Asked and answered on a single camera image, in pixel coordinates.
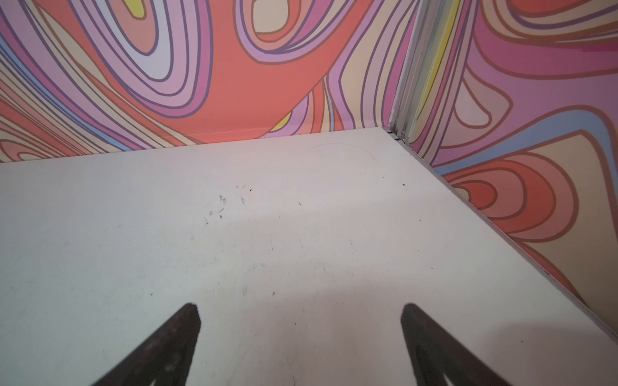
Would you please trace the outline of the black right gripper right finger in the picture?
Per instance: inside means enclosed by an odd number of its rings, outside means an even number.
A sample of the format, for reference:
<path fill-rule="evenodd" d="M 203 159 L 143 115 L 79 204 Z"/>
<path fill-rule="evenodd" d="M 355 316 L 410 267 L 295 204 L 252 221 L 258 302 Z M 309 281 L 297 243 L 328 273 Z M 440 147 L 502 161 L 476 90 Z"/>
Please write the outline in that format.
<path fill-rule="evenodd" d="M 416 384 L 508 384 L 417 305 L 405 305 L 400 322 Z"/>

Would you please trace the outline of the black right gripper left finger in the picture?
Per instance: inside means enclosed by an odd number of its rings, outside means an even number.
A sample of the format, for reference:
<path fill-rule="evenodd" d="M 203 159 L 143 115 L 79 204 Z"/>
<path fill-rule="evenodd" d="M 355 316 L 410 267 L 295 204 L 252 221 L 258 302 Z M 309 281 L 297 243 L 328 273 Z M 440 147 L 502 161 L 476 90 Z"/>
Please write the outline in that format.
<path fill-rule="evenodd" d="M 200 329 L 197 305 L 183 305 L 95 384 L 185 385 Z"/>

